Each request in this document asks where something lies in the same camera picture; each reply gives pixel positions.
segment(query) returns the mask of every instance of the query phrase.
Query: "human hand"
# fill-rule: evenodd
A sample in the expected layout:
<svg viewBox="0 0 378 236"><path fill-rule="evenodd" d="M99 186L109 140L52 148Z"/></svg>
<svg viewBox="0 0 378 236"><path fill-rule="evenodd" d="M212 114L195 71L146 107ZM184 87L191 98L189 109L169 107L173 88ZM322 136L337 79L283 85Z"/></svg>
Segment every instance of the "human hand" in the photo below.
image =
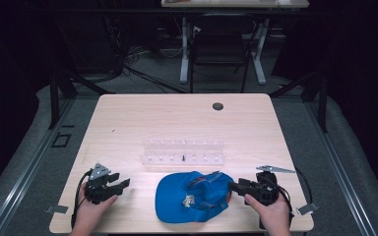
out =
<svg viewBox="0 0 378 236"><path fill-rule="evenodd" d="M289 208L281 193L279 193L278 199L268 206L262 205L248 194L244 196L244 199L259 213L263 225L271 236L290 235Z"/></svg>
<svg viewBox="0 0 378 236"><path fill-rule="evenodd" d="M95 205L85 197L86 183L82 184L78 203L81 203L76 213L75 226L70 235L91 235L99 224L105 211L118 199L117 195L110 197L105 202Z"/></svg>

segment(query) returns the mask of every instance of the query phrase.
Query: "table leg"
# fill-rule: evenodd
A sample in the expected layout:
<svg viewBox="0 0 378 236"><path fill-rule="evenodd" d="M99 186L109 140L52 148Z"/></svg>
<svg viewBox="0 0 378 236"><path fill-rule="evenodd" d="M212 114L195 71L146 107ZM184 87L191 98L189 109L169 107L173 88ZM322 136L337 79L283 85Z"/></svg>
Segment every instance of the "table leg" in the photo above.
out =
<svg viewBox="0 0 378 236"><path fill-rule="evenodd" d="M264 45L265 40L266 40L266 35L267 35L268 29L269 29L269 19L266 19L264 23L261 23L259 25L259 31L257 33L257 35L259 37L259 42L257 43L256 52L252 53L254 68L256 70L257 80L259 81L259 85L262 85L262 86L266 84L266 78L265 78L265 74L263 72L262 64L260 63L260 56L262 54L263 45Z"/></svg>
<svg viewBox="0 0 378 236"><path fill-rule="evenodd" d="M188 31L186 25L186 18L182 20L182 66L180 68L180 83L186 84L188 82L188 68L189 68L189 57L188 57Z"/></svg>

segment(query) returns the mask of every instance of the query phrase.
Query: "tape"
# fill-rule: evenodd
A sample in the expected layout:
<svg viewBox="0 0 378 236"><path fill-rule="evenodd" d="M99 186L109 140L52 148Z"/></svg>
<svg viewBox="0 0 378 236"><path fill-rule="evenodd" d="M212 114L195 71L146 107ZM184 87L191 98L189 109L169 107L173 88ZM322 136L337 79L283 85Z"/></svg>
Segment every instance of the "tape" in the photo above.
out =
<svg viewBox="0 0 378 236"><path fill-rule="evenodd" d="M48 206L45 212L47 213L66 213L68 207L66 206Z"/></svg>

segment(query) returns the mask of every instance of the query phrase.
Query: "wooden table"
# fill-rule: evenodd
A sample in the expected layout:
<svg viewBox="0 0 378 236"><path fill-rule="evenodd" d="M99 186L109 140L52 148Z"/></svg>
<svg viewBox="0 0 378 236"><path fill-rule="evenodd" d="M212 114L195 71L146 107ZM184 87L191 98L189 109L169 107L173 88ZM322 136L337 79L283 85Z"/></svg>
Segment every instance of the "wooden table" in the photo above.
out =
<svg viewBox="0 0 378 236"><path fill-rule="evenodd" d="M212 8L216 12L219 8L238 8L238 9L300 9L307 8L309 2L307 0L189 0L180 1L174 3L167 3L165 0L161 0L161 6L165 8ZM263 45L266 39L267 31L269 28L269 20L265 20L259 25L259 31L256 37L258 38L257 49L252 52L252 58L254 63L254 69L256 71L257 81L259 85L266 84L265 74L260 62L260 56L262 54ZM180 83L187 83L187 75L189 70L189 57L187 50L187 37L190 35L186 25L186 19L182 21L182 65L180 68Z"/></svg>
<svg viewBox="0 0 378 236"><path fill-rule="evenodd" d="M215 110L219 102L223 110ZM141 161L144 140L223 141L223 165L147 165ZM169 173L219 170L235 181L255 181L256 166L272 165L293 170L284 135L273 104L266 94L110 94L100 97L50 230L68 233L76 188L85 172L100 164L120 173L117 182L131 178L122 196L105 214L97 232L198 233L258 232L259 216L234 194L229 208L206 223L168 224L156 215L159 180ZM277 173L294 209L306 205L296 174ZM309 231L311 215L293 218L291 231Z"/></svg>

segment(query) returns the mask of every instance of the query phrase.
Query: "blue cap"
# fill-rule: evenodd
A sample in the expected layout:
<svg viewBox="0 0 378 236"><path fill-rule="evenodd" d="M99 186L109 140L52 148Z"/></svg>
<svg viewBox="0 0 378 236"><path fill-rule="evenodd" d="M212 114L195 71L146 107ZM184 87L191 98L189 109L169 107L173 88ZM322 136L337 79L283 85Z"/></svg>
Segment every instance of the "blue cap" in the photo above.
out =
<svg viewBox="0 0 378 236"><path fill-rule="evenodd" d="M166 223L206 222L228 208L228 182L234 181L222 172L167 175L157 186L157 217Z"/></svg>

